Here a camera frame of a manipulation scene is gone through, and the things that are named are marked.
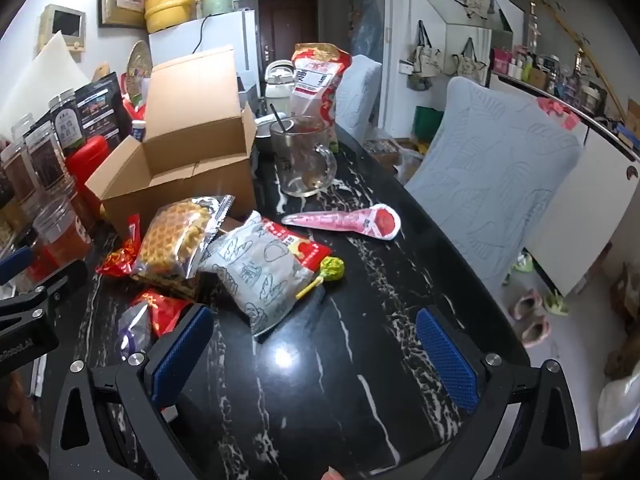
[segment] chair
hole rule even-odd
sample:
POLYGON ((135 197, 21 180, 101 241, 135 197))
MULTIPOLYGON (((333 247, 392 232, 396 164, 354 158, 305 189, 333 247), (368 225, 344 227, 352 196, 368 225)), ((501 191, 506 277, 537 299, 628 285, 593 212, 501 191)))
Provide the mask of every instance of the chair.
POLYGON ((335 122, 360 144, 380 92, 382 64, 367 56, 353 56, 335 91, 335 122))
POLYGON ((495 292, 581 149, 535 102, 455 77, 405 187, 495 292))

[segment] white cabinet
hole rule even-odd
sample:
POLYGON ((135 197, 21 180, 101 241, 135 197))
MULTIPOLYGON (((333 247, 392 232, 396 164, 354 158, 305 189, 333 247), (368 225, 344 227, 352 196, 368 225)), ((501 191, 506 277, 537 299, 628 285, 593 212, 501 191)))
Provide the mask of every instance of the white cabinet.
MULTIPOLYGON (((492 75, 495 90, 535 98, 492 75)), ((617 139, 579 123, 584 150, 525 247, 562 295, 589 270, 620 223, 638 186, 640 163, 617 139)))

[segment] door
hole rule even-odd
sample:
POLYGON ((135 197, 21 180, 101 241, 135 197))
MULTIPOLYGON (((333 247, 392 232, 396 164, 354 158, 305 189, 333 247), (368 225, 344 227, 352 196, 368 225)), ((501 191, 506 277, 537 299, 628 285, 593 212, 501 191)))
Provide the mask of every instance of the door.
POLYGON ((291 59, 297 43, 318 41, 318 0, 258 0, 258 14, 263 70, 291 59))

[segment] pink shoe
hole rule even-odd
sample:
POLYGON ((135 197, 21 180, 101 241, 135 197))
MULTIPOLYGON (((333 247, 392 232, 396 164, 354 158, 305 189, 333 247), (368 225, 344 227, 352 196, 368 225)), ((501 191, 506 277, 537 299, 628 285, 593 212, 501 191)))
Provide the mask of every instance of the pink shoe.
POLYGON ((509 307, 509 314, 516 321, 531 316, 542 307, 542 297, 537 291, 531 289, 525 296, 521 297, 514 305, 509 307))
POLYGON ((524 348, 531 348, 543 341, 551 334, 551 325, 545 316, 533 315, 520 334, 520 341, 524 348))

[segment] glass mug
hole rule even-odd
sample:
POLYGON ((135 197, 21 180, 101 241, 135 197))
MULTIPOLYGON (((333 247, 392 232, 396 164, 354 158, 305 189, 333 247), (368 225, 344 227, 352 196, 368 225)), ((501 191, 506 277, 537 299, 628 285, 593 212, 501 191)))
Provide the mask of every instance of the glass mug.
POLYGON ((305 197, 328 188, 337 170, 329 123, 299 116, 282 119, 282 124, 284 132, 277 121, 269 127, 282 192, 305 197))

